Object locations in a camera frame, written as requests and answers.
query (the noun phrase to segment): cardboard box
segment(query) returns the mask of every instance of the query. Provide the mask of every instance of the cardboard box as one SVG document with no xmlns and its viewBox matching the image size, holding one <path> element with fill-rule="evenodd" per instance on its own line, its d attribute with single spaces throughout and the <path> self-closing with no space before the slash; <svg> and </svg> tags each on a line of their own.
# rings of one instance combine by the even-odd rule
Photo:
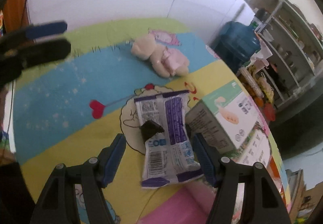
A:
<svg viewBox="0 0 323 224">
<path fill-rule="evenodd" d="M 241 146 L 253 129 L 258 112 L 232 80 L 204 96 L 186 115 L 193 133 L 202 133 L 220 154 Z"/>
</svg>

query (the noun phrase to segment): snack package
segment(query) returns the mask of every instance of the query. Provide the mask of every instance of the snack package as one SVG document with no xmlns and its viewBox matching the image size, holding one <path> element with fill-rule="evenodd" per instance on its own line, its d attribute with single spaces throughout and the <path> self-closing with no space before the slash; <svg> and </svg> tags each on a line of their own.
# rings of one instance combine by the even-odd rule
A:
<svg viewBox="0 0 323 224">
<path fill-rule="evenodd" d="M 143 188 L 187 182 L 203 175 L 185 129 L 188 90 L 135 98 L 139 123 L 153 120 L 163 127 L 145 142 Z"/>
</svg>

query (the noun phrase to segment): screw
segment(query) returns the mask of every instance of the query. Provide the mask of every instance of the screw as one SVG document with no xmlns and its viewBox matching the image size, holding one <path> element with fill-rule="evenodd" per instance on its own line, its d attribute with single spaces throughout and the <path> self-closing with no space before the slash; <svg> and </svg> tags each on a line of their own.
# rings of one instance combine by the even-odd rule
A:
<svg viewBox="0 0 323 224">
<path fill-rule="evenodd" d="M 56 169 L 62 169 L 64 167 L 63 163 L 59 163 L 56 165 Z"/>
<path fill-rule="evenodd" d="M 91 157 L 89 160 L 88 160 L 91 164 L 95 164 L 98 162 L 98 159 L 96 157 Z"/>
<path fill-rule="evenodd" d="M 257 169 L 262 169 L 262 168 L 264 167 L 264 165 L 263 165 L 262 163 L 260 163 L 260 162 L 256 162 L 256 163 L 255 163 L 255 167 L 256 167 Z"/>
<path fill-rule="evenodd" d="M 223 163 L 229 163 L 229 162 L 230 162 L 230 159 L 229 159 L 227 156 L 223 156 L 223 157 L 221 158 L 221 161 L 222 161 Z"/>
</svg>

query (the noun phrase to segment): plastic wrapper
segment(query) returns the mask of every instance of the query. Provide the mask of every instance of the plastic wrapper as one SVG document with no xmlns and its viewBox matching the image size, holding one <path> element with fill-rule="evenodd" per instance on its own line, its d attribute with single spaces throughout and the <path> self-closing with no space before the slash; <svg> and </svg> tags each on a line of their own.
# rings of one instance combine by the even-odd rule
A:
<svg viewBox="0 0 323 224">
<path fill-rule="evenodd" d="M 203 175 L 185 129 L 188 100 L 187 90 L 135 98 L 140 125 L 153 120 L 165 130 L 145 142 L 142 187 L 154 189 Z"/>
</svg>

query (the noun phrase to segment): stuffed animal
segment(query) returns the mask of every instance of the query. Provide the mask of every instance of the stuffed animal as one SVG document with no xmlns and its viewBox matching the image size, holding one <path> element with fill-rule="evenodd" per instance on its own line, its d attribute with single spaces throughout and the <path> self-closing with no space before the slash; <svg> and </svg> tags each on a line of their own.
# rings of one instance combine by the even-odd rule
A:
<svg viewBox="0 0 323 224">
<path fill-rule="evenodd" d="M 142 60 L 149 59 L 159 76 L 185 76 L 188 74 L 190 61 L 176 48 L 158 44 L 153 34 L 149 33 L 135 39 L 131 53 Z"/>
</svg>

